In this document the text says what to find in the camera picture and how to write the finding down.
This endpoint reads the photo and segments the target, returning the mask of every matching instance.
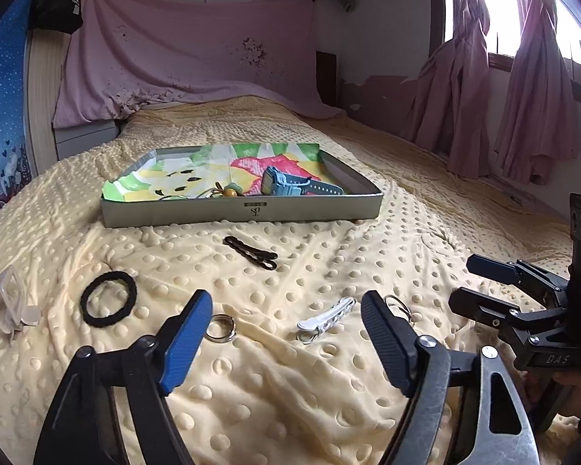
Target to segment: key ring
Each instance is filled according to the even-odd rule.
[[[386,295],[383,300],[385,301],[385,304],[387,304],[387,300],[389,299],[393,299],[394,301],[396,301],[396,303],[394,304],[394,306],[396,306],[398,309],[400,309],[404,315],[406,315],[407,317],[407,321],[412,324],[413,323],[413,319],[412,319],[412,313],[411,310],[409,309],[409,307],[403,303],[403,301],[401,301],[400,299],[398,299],[396,296],[388,294]]]
[[[209,332],[205,332],[205,336],[209,341],[213,341],[214,343],[228,343],[232,341],[237,335],[237,324],[235,323],[235,319],[232,316],[226,315],[224,313],[213,315],[211,317],[211,323],[214,322],[225,323],[230,331],[219,337],[211,335]]]

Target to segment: wooden headboard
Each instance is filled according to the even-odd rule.
[[[330,107],[336,106],[337,66],[336,54],[316,52],[316,89],[321,96],[321,101]]]

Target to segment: blue panel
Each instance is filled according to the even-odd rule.
[[[23,68],[31,0],[15,0],[0,19],[0,208],[30,179],[23,125]]]
[[[205,291],[199,292],[201,293],[196,293],[192,297],[198,301],[165,353],[162,377],[159,380],[164,397],[185,381],[185,376],[187,376],[187,371],[189,371],[196,356],[198,346],[203,341],[207,327],[211,322],[213,314],[211,295]]]

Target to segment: watch face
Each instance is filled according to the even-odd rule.
[[[263,174],[263,180],[260,184],[260,191],[263,194],[270,195],[271,194],[271,187],[273,186],[273,177],[267,173],[267,171]]]

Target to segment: bed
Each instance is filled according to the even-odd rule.
[[[383,190],[379,217],[103,226],[104,181],[151,148],[245,141],[319,143]],[[277,271],[250,265],[223,245],[228,234],[279,253]],[[341,296],[376,289],[409,306],[418,333],[466,351],[490,343],[511,363],[511,351],[493,332],[448,309],[450,292],[461,285],[533,307],[512,288],[469,274],[472,251],[565,274],[571,242],[560,220],[532,215],[495,189],[448,174],[437,158],[345,116],[302,120],[254,96],[138,111],[118,139],[58,162],[0,211],[0,271],[13,264],[29,304],[43,313],[39,326],[12,343],[0,335],[0,445],[14,463],[31,464],[75,350],[127,347],[205,288],[214,312],[235,318],[238,337],[203,341],[186,381],[168,398],[196,463],[376,464],[406,399],[386,380],[359,306],[308,346],[296,340],[296,323]],[[82,322],[79,299],[110,270],[135,277],[138,301],[128,318],[94,329]],[[104,315],[124,298],[121,287],[107,284],[91,305]],[[128,456],[142,463],[124,392],[117,401]],[[455,394],[448,402],[432,464],[442,463],[456,416]],[[558,417],[538,438],[543,463],[559,463],[576,438],[573,423]]]

